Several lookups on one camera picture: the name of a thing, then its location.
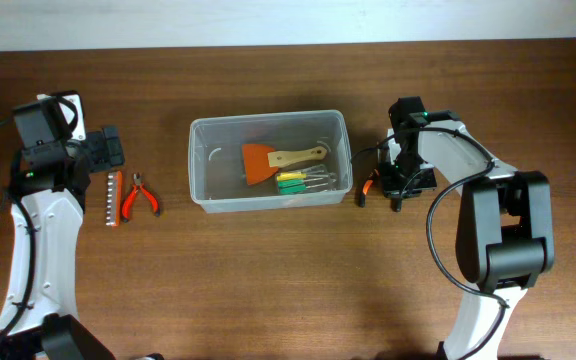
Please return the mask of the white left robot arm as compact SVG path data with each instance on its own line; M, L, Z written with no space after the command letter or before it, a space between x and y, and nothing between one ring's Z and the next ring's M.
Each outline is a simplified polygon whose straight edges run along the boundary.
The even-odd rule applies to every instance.
M79 320L75 267L90 176L124 162L119 131L22 138L29 167L12 169L7 190L15 233L0 359L111 359Z

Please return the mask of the orange scraper with wooden handle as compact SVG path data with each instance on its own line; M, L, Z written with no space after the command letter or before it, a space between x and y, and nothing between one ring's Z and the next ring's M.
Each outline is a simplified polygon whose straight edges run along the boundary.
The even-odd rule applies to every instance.
M248 185L267 180L279 169L301 162L323 160L328 154L328 150L323 146L300 151L279 151L268 145L244 144L241 151Z

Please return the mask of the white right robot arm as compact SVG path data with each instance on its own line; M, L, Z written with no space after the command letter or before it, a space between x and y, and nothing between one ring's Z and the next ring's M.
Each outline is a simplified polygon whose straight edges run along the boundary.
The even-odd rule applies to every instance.
M378 144L382 191L396 210L404 200L448 182L433 200L425 233L431 257L463 298L438 359L495 359L510 317L540 275L554 265L550 185L539 171L520 171L488 151L453 111L429 112L420 97L398 99L391 128ZM460 196L455 256L460 274L440 259L434 216Z

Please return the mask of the clear case of screwdrivers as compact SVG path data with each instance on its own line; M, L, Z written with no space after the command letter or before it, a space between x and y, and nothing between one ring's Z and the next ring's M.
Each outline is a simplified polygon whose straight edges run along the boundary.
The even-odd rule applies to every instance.
M334 190L338 177L324 164L319 164L281 172L274 179L280 195L296 195Z

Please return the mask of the orange-black long-nose pliers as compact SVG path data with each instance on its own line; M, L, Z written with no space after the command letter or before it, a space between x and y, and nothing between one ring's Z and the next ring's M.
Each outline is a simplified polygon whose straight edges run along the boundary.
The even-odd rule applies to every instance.
M377 168L374 168L368 177L365 179L363 184L358 189L358 206L364 208L366 206L367 194L371 187L377 182L380 177L380 172ZM392 208L395 212L400 212L402 210L402 202L398 199L392 201Z

